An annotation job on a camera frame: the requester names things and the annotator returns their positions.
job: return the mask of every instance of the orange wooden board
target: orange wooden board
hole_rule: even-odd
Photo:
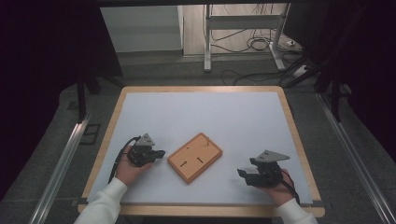
[[[168,157],[169,164],[190,184],[222,155],[222,150],[203,133]]]

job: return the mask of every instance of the white metal stand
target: white metal stand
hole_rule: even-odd
[[[274,57],[277,69],[285,70],[277,44],[285,19],[288,14],[289,3],[286,4],[280,15],[244,15],[244,16],[211,16],[210,5],[206,5],[205,16],[205,71],[211,71],[210,31],[212,30],[237,30],[237,29],[276,29],[274,41],[269,43],[269,49]]]

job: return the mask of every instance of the white wall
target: white wall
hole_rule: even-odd
[[[177,6],[101,11],[116,52],[182,49]]]

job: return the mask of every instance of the white sleeve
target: white sleeve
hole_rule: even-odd
[[[277,212],[285,224],[318,224],[314,215],[305,212],[295,199],[280,205]]]
[[[113,177],[111,182],[98,191],[75,223],[115,223],[120,213],[120,200],[127,186]]]

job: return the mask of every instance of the table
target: table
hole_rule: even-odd
[[[122,90],[120,98],[115,107],[113,116],[109,122],[103,143],[99,149],[96,161],[92,167],[92,172],[87,182],[86,188],[81,196],[82,199],[89,197],[92,185],[99,173],[104,161],[107,149],[110,145],[111,137],[116,129],[117,120],[128,92],[276,92],[279,96],[281,107],[284,111],[292,141],[295,145],[297,155],[304,170],[307,185],[313,199],[312,205],[307,205],[304,210],[313,213],[316,217],[324,216],[325,209],[321,205],[320,195],[315,183],[315,179],[309,167],[309,162],[305,156],[304,148],[294,124],[286,96],[279,87],[126,87]],[[82,211],[86,203],[81,202],[78,205],[78,211]],[[273,205],[215,205],[215,204],[121,204],[121,215],[133,216],[179,216],[179,217],[275,217],[276,210]]]

